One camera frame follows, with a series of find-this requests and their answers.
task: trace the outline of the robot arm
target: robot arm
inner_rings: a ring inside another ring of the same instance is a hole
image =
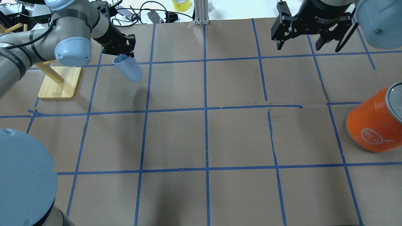
[[[380,49],[393,49],[402,46],[402,1],[400,0],[354,0],[353,13],[346,12],[353,0],[304,0],[299,12],[292,16],[285,1],[277,3],[279,16],[271,28],[271,39],[277,42],[280,50],[285,41],[299,35],[320,34],[316,50],[320,50],[331,40],[339,41],[338,52],[343,37],[352,25],[356,12],[367,42]]]
[[[88,0],[45,0],[45,3],[55,11],[50,32],[40,29],[0,35],[0,98],[35,63],[57,60],[66,66],[87,65],[91,38],[102,45],[105,54],[134,56],[135,36],[122,34]]]

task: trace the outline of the metal bracket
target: metal bracket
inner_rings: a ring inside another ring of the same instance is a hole
[[[194,0],[195,24],[209,24],[208,0]]]

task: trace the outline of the yellow tape roll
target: yellow tape roll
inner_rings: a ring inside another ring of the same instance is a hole
[[[172,0],[172,2],[174,10],[177,12],[187,11],[191,7],[190,0]]]

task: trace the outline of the orange can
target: orange can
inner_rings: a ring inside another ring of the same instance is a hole
[[[346,119],[350,136],[371,152],[388,152],[402,146],[402,82],[384,88]]]

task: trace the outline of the eco logo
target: eco logo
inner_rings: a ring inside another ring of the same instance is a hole
[[[369,144],[382,144],[394,142],[394,140],[384,140],[376,131],[372,129],[363,129],[361,131],[361,138]]]

